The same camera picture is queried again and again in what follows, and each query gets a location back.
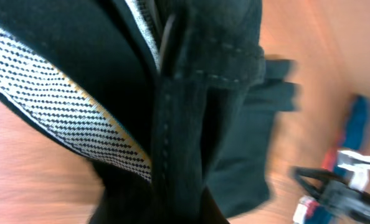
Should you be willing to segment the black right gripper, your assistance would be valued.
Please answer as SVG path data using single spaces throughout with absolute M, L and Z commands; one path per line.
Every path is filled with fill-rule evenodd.
M 370 194 L 349 188 L 344 179 L 326 169 L 292 167 L 296 183 L 332 215 L 345 215 L 370 224 Z

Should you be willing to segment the black shorts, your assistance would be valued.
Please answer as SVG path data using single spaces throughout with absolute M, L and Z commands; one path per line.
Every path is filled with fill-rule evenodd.
M 91 223 L 226 223 L 269 200 L 294 109 L 261 20 L 261 0 L 0 0 L 0 100 L 91 162 Z

